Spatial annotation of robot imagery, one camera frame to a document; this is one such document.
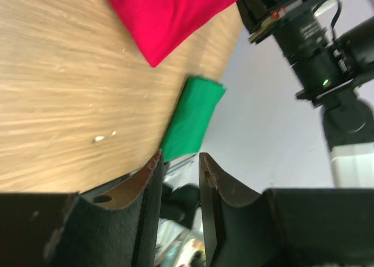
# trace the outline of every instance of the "small white object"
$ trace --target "small white object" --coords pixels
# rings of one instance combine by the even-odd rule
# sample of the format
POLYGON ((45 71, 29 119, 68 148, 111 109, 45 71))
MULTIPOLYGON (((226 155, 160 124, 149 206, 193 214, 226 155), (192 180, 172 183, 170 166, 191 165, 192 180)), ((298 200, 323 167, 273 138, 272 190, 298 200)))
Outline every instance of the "small white object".
POLYGON ((334 147, 330 159, 336 188, 374 188, 373 143, 334 147))
POLYGON ((103 140, 105 137, 104 136, 97 136, 93 139, 94 143, 97 143, 98 141, 103 140))

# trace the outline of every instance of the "green cloth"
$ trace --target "green cloth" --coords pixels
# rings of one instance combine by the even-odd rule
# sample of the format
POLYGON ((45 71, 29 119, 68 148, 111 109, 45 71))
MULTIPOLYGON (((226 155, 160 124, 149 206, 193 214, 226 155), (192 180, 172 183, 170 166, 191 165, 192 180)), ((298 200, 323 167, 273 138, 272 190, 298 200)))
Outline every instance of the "green cloth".
POLYGON ((189 77, 161 142, 164 161, 197 153, 210 118, 226 88, 203 77, 189 77))

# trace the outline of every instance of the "wooden table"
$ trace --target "wooden table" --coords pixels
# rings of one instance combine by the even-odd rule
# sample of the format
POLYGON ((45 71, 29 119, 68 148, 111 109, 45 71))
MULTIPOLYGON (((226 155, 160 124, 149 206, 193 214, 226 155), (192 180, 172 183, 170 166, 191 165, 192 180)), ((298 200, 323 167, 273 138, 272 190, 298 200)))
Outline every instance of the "wooden table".
POLYGON ((106 0, 0 0, 0 191, 85 191, 142 166, 186 74, 220 79, 241 28, 233 5, 151 68, 106 0))

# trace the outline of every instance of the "red cloth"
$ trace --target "red cloth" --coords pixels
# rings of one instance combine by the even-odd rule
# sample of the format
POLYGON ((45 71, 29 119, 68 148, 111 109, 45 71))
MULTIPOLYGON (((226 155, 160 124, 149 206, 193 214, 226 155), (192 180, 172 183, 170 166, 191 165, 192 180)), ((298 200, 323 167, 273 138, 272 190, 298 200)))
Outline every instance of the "red cloth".
POLYGON ((152 67, 235 1, 109 0, 152 67))

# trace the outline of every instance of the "white wall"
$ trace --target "white wall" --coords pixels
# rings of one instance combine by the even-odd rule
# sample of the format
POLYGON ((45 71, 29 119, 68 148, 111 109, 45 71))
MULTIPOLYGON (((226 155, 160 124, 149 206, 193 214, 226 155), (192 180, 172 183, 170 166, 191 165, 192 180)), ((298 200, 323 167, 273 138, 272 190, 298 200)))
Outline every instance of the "white wall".
MULTIPOLYGON (((373 14, 367 0, 344 0, 338 35, 373 14)), ((329 26, 335 8, 319 18, 329 26)), ((295 100, 298 80, 275 43, 250 45, 243 31, 223 77, 227 92, 217 106, 201 152, 230 174, 262 191, 269 186, 329 187, 327 149, 319 110, 295 100)), ((374 102, 374 83, 361 88, 374 102)), ((198 180, 198 163, 191 181, 198 180)))

